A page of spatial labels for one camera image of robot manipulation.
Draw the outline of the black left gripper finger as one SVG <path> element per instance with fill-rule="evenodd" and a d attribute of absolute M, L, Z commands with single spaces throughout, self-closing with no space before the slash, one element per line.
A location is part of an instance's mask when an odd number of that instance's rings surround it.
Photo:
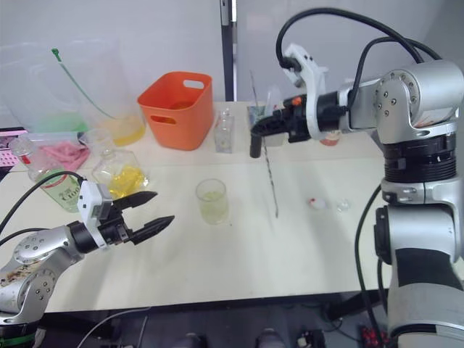
<path fill-rule="evenodd" d="M 155 191 L 140 191 L 134 194 L 124 196 L 115 200 L 115 206 L 119 210 L 125 210 L 128 208 L 135 208 L 146 204 L 151 199 L 155 198 L 157 192 Z"/>
<path fill-rule="evenodd" d="M 133 232 L 132 236 L 129 238 L 129 241 L 132 242 L 134 245 L 140 244 L 152 237 L 155 237 L 163 230 L 165 230 L 169 224 L 172 223 L 175 216 L 165 216 L 159 217 L 149 223 L 146 223 L 143 228 Z"/>

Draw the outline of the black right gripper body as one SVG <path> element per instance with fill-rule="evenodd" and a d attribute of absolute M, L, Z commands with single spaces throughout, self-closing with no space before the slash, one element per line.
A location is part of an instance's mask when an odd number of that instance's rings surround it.
<path fill-rule="evenodd" d="M 288 142 L 290 144 L 309 141 L 311 139 L 306 119 L 307 97 L 303 94 L 294 96 L 283 101 L 280 109 L 286 124 Z"/>

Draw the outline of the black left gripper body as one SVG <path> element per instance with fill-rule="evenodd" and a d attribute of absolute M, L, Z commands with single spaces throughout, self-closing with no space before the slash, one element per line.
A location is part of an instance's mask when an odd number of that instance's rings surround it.
<path fill-rule="evenodd" d="M 99 218 L 98 230 L 109 245 L 129 242 L 133 236 L 133 231 L 125 224 L 123 211 L 114 204 L 108 209 L 105 217 Z"/>

